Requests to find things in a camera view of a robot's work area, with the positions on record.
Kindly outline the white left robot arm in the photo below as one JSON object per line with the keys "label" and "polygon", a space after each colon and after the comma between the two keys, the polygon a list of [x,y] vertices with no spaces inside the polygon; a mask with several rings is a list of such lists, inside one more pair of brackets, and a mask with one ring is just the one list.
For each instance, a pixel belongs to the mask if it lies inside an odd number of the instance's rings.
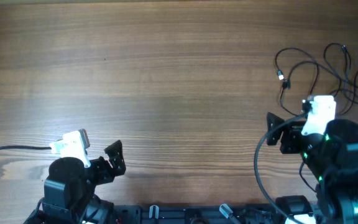
{"label": "white left robot arm", "polygon": [[95,188],[125,174],[122,142],[112,143],[104,152],[108,159],[93,159],[89,168],[75,157],[55,160],[44,182],[44,197],[24,223],[117,223],[114,204],[101,200]]}

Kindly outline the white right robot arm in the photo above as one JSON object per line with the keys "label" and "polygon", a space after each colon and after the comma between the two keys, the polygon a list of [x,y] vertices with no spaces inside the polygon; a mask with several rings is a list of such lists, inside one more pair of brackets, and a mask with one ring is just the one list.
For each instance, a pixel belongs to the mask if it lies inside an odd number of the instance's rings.
{"label": "white right robot arm", "polygon": [[301,134],[304,121],[285,122],[267,113],[269,146],[283,154],[300,154],[318,180],[315,191],[326,223],[358,223],[358,124],[334,119],[323,133]]}

